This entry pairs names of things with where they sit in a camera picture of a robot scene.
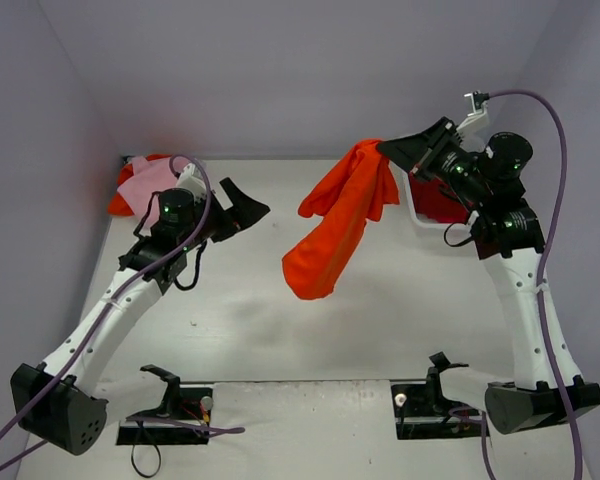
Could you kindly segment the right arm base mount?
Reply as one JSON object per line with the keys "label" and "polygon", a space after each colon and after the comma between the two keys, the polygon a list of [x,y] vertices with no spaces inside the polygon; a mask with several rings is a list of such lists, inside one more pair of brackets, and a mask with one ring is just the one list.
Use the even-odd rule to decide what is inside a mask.
{"label": "right arm base mount", "polygon": [[422,379],[392,380],[390,393],[399,440],[453,440],[490,435],[483,419],[490,375],[438,352]]}

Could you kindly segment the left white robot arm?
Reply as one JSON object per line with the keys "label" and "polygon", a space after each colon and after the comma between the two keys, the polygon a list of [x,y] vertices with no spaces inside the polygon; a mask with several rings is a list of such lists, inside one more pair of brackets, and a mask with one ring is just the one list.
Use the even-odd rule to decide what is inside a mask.
{"label": "left white robot arm", "polygon": [[112,423],[139,417],[171,418],[182,401],[179,376],[145,365],[120,382],[102,374],[113,354],[144,314],[187,266],[187,256],[208,241],[219,243],[254,226],[269,206],[225,178],[231,205],[213,193],[180,184],[153,193],[159,217],[149,234],[136,232],[131,249],[94,308],[65,342],[39,365],[21,365],[10,384],[19,426],[75,456],[84,454]]}

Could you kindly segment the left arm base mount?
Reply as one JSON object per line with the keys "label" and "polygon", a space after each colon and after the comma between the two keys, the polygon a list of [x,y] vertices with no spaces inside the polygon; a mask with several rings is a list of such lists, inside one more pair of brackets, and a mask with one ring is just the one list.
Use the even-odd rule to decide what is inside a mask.
{"label": "left arm base mount", "polygon": [[144,421],[119,424],[116,444],[119,446],[199,446],[209,443],[211,433],[202,430],[211,423],[213,385],[183,383],[179,376],[155,365],[140,368],[159,378],[166,390],[161,403],[141,410],[134,417]]}

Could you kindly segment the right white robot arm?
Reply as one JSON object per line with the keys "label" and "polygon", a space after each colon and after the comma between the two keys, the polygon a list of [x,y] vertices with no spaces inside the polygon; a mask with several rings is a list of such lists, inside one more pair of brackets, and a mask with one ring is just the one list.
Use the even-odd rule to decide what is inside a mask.
{"label": "right white robot arm", "polygon": [[600,386],[587,382],[566,345],[548,281],[538,268],[548,243],[526,202],[520,173],[531,144],[512,132],[494,134],[467,151],[456,125],[443,117],[425,131],[382,141],[378,151],[416,180],[439,180],[469,214],[470,236],[489,274],[509,330],[510,381],[432,356],[425,405],[444,412],[455,403],[483,410],[501,434],[565,424],[570,406],[582,416],[600,405]]}

